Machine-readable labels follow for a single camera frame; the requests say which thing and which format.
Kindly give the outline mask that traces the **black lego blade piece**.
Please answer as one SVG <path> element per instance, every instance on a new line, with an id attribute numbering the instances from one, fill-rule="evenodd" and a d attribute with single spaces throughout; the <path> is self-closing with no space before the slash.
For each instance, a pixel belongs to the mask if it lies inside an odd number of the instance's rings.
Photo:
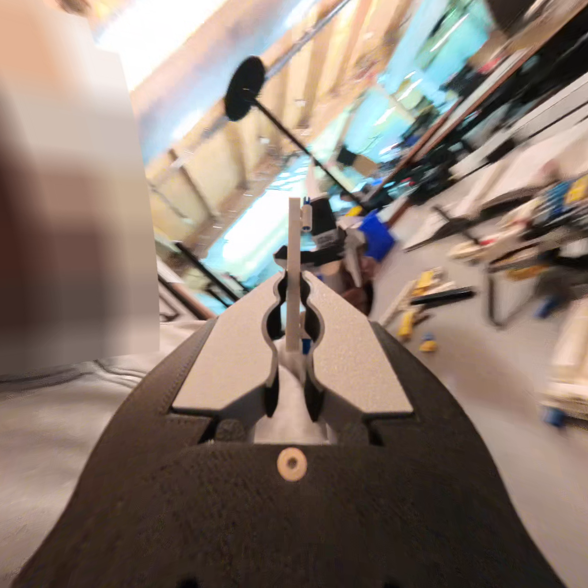
<path id="1" fill-rule="evenodd" d="M 432 207 L 403 242 L 402 251 L 411 252 L 423 246 L 468 230 L 479 220 L 481 207 L 458 211 L 457 208 Z"/>

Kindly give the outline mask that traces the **white lego beam with blue pins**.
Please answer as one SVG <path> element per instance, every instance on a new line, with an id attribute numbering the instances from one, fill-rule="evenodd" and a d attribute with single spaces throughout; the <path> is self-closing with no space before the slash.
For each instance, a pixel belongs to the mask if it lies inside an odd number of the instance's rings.
<path id="1" fill-rule="evenodd" d="M 300 240 L 303 232 L 312 230 L 312 206 L 308 198 L 289 197 L 288 255 L 286 264 L 286 325 L 287 352 L 298 352 L 300 347 Z"/>

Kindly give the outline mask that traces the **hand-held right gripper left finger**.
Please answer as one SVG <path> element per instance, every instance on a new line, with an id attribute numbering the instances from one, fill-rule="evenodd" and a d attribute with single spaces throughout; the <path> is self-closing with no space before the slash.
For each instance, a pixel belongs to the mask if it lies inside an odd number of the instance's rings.
<path id="1" fill-rule="evenodd" d="M 222 313 L 201 345 L 171 409 L 214 418 L 272 417 L 286 274 L 273 275 Z"/>

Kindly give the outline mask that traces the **grey hooded sweatshirt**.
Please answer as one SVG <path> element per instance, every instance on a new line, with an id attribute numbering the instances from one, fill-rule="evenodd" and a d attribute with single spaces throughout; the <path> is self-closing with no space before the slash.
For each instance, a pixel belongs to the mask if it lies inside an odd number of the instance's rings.
<path id="1" fill-rule="evenodd" d="M 1 587 L 55 525 L 122 401 L 204 325 L 161 324 L 155 352 L 1 375 Z"/>

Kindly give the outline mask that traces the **white lego parts with blue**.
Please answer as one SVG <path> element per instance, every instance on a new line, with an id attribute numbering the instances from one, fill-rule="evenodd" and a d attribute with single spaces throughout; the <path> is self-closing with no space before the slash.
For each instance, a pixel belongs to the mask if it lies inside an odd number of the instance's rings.
<path id="1" fill-rule="evenodd" d="M 543 420 L 560 429 L 587 420 L 587 308 L 576 305 L 563 323 L 540 396 Z"/>

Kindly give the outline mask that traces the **black round-base stand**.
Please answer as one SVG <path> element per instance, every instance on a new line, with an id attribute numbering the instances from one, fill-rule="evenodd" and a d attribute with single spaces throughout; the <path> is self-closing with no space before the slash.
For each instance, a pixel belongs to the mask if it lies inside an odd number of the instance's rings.
<path id="1" fill-rule="evenodd" d="M 238 122 L 246 117 L 250 110 L 255 107 L 262 115 L 286 137 L 299 151 L 308 156 L 312 162 L 324 174 L 341 189 L 343 195 L 348 197 L 361 211 L 367 212 L 357 195 L 347 189 L 328 168 L 316 158 L 307 147 L 301 143 L 288 128 L 286 128 L 276 116 L 269 111 L 258 99 L 258 96 L 266 81 L 266 69 L 258 56 L 246 58 L 235 70 L 224 96 L 224 113 L 229 121 Z"/>

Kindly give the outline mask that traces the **blue plastic bin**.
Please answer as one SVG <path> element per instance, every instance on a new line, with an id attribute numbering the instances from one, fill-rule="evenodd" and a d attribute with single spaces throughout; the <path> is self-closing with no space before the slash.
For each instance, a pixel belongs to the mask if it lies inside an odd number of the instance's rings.
<path id="1" fill-rule="evenodd" d="M 378 212 L 372 210 L 364 217 L 359 225 L 359 231 L 364 234 L 365 255 L 381 263 L 393 250 L 396 239 L 389 231 L 386 223 L 378 217 Z"/>

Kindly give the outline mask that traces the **yellow and white lego beams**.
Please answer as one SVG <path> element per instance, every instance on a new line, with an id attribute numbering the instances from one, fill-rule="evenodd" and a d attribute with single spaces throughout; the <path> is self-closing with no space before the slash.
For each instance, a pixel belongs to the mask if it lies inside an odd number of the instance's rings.
<path id="1" fill-rule="evenodd" d="M 474 286 L 459 286 L 447 270 L 432 267 L 408 281 L 386 307 L 378 323 L 385 329 L 396 325 L 394 335 L 401 343 L 411 340 L 415 327 L 430 317 L 430 311 L 470 300 L 477 295 Z"/>

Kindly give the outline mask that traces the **person's left hand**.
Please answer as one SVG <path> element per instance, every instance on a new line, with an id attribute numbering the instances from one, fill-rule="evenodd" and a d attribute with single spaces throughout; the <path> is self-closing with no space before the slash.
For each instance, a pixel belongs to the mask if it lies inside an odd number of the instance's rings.
<path id="1" fill-rule="evenodd" d="M 351 274 L 347 270 L 342 271 L 343 291 L 341 297 L 365 316 L 369 316 L 373 307 L 374 289 L 373 280 L 362 277 L 362 285 L 356 286 Z"/>

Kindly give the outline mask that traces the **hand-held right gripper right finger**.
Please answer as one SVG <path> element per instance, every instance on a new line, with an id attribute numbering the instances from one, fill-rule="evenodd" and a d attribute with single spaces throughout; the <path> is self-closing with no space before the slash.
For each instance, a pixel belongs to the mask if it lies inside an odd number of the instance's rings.
<path id="1" fill-rule="evenodd" d="M 413 413 L 371 321 L 310 272 L 300 278 L 305 404 L 316 422 L 371 422 Z"/>

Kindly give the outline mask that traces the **yellow white black lego model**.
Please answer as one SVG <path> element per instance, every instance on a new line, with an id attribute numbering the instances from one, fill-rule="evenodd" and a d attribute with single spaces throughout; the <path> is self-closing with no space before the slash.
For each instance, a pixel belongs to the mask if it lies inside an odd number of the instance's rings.
<path id="1" fill-rule="evenodd" d="M 587 273 L 587 253 L 564 251 L 587 244 L 587 174 L 542 189 L 498 226 L 494 236 L 482 241 L 487 275 L 514 272 L 524 279 L 555 267 Z"/>

